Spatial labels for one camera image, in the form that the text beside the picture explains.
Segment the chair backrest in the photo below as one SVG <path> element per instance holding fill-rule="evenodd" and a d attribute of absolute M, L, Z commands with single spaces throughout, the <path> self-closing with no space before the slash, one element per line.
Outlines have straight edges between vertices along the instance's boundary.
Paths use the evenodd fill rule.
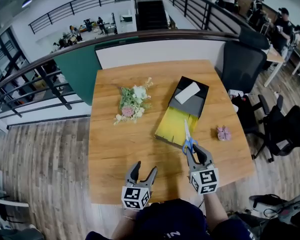
<path fill-rule="evenodd" d="M 284 118 L 273 123 L 270 135 L 277 143 L 288 140 L 293 147 L 300 147 L 300 107 L 293 106 Z"/>
<path fill-rule="evenodd" d="M 250 93 L 266 61 L 267 55 L 258 48 L 238 41 L 226 42 L 221 77 L 225 89 Z"/>
<path fill-rule="evenodd" d="M 263 34 L 245 26 L 241 26 L 239 41 L 260 50 L 268 50 L 270 48 L 269 41 Z"/>

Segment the ceiling light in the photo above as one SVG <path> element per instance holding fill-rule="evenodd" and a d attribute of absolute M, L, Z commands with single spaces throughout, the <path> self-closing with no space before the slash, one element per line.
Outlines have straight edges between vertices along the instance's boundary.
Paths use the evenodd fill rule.
<path fill-rule="evenodd" d="M 28 4 L 30 4 L 32 0 L 25 0 L 22 4 L 22 8 L 26 7 Z"/>

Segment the black box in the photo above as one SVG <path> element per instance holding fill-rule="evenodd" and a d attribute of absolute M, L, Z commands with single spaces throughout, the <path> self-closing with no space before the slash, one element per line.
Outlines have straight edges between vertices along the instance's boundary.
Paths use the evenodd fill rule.
<path fill-rule="evenodd" d="M 180 93 L 182 90 L 187 88 L 189 85 L 191 85 L 193 82 L 195 82 L 198 85 L 200 91 L 197 92 L 192 97 L 190 97 L 185 103 L 181 105 L 180 102 L 176 100 L 175 96 L 178 93 Z M 200 118 L 206 102 L 208 90 L 209 90 L 209 86 L 201 82 L 197 82 L 190 78 L 182 76 L 169 101 L 168 106 Z"/>

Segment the scissors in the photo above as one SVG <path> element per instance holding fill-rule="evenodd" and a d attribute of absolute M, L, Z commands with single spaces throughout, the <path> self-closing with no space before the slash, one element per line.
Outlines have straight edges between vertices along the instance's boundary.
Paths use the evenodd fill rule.
<path fill-rule="evenodd" d="M 193 138 L 191 138 L 190 132 L 189 132 L 189 127 L 188 127 L 188 123 L 187 120 L 184 119 L 184 128 L 185 128 L 185 143 L 182 147 L 182 152 L 187 155 L 187 148 L 190 150 L 191 154 L 194 153 L 194 148 L 193 148 L 193 144 L 198 145 L 198 141 L 194 140 Z"/>

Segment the chair armrest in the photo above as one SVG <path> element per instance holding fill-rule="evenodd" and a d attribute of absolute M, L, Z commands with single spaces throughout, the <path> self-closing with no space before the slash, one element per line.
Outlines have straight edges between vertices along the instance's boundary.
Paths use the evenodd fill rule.
<path fill-rule="evenodd" d="M 278 99 L 276 100 L 276 105 L 281 110 L 283 104 L 284 104 L 284 97 L 282 95 L 279 95 Z"/>
<path fill-rule="evenodd" d="M 265 97 L 264 97 L 263 95 L 261 95 L 261 94 L 259 94 L 258 97 L 259 97 L 260 102 L 259 102 L 258 104 L 255 104 L 255 105 L 252 107 L 253 111 L 256 111 L 256 110 L 262 108 L 262 109 L 263 109 L 263 112 L 264 112 L 266 115 L 269 115 L 269 114 L 270 114 L 270 109 L 269 109 L 269 106 L 268 106 L 268 104 L 267 104 L 267 102 L 266 102 Z"/>
<path fill-rule="evenodd" d="M 267 103 L 265 97 L 261 94 L 259 94 L 258 97 L 259 97 L 264 114 L 269 115 L 270 109 L 269 109 L 269 106 L 268 106 L 268 103 Z"/>

